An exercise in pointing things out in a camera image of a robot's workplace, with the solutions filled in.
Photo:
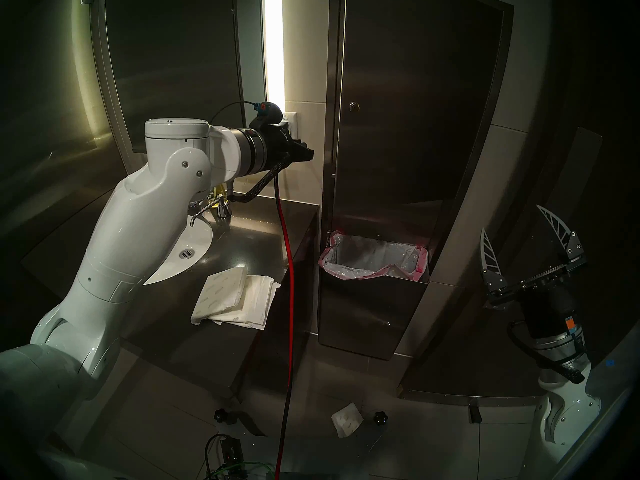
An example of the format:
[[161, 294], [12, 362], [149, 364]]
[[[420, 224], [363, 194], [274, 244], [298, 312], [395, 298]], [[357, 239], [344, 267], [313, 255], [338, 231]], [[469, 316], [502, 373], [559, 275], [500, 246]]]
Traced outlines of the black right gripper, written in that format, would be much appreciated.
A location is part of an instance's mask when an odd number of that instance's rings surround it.
[[548, 339], [560, 334], [575, 335], [577, 303], [568, 284], [570, 273], [586, 264], [585, 249], [577, 232], [547, 208], [537, 209], [552, 227], [563, 250], [563, 265], [527, 280], [509, 283], [502, 274], [497, 255], [485, 228], [481, 229], [479, 255], [482, 281], [488, 295], [488, 309], [507, 310], [518, 303], [532, 339]]

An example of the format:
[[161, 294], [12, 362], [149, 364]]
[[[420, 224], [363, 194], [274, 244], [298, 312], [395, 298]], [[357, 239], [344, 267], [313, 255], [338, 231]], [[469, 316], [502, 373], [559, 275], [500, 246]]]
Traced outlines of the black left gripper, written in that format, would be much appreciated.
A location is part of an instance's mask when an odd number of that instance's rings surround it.
[[314, 151], [301, 139], [293, 138], [280, 125], [265, 125], [260, 128], [264, 142], [265, 163], [261, 171], [272, 170], [281, 163], [303, 163], [312, 161]]

